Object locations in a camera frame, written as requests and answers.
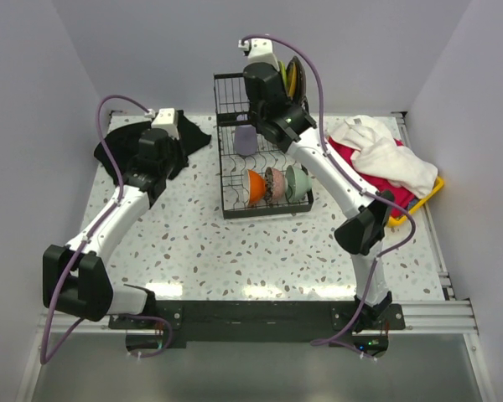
pink bowl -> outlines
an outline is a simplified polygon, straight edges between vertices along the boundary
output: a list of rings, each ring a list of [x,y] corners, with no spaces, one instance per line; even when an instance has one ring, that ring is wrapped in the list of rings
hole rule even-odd
[[[275,203],[285,194],[285,177],[279,170],[267,167],[265,179],[267,180],[265,200],[270,204]]]

dish rack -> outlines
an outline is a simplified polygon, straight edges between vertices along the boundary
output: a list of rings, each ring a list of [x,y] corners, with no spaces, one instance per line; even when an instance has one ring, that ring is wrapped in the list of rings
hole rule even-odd
[[[216,130],[218,132],[218,155],[220,158],[220,190],[222,213],[225,219],[250,218],[276,214],[298,214],[308,212],[313,206],[313,190],[297,203],[289,203],[285,196],[274,204],[267,204],[262,199],[253,206],[245,205],[242,177],[247,169],[264,177],[267,168],[276,168],[285,172],[290,165],[295,165],[306,173],[291,157],[281,152],[275,145],[257,136],[257,152],[249,157],[237,154],[233,147],[235,128],[250,124],[247,112],[249,108],[246,88],[242,73],[217,74],[215,78]]]

orange bowl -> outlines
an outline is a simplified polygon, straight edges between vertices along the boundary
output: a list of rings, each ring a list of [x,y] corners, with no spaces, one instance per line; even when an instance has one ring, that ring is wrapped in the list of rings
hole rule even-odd
[[[244,199],[247,206],[257,204],[267,193],[267,182],[258,173],[248,170],[242,177]]]

yellow basket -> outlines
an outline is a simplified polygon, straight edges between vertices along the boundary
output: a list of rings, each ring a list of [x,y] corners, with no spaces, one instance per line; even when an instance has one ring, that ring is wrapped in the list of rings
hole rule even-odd
[[[445,182],[443,179],[439,176],[436,177],[436,182],[434,182],[434,188],[433,191],[425,198],[420,199],[417,204],[415,204],[410,211],[410,214],[414,214],[418,209],[420,209],[435,193],[437,193],[439,190],[442,189],[443,185]],[[406,222],[407,217],[405,215],[401,215],[398,218],[393,218],[392,216],[389,217],[389,220],[387,221],[387,226],[390,228],[393,226],[398,226],[399,224],[403,224]]]

cup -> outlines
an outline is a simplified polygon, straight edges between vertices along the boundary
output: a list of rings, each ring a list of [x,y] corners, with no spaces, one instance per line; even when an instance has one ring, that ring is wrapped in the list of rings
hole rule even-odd
[[[242,176],[242,187],[247,207],[257,204],[267,193],[267,182],[252,170],[247,170]]]
[[[285,194],[285,177],[274,167],[267,167],[265,179],[267,181],[265,201],[269,204],[276,203]]]
[[[243,121],[246,117],[239,115],[236,119]],[[249,157],[257,152],[257,131],[254,126],[245,124],[244,126],[235,127],[233,149],[235,153],[238,153],[242,157]]]
[[[285,196],[289,203],[297,203],[311,189],[311,178],[302,170],[289,166],[285,172],[287,189]]]

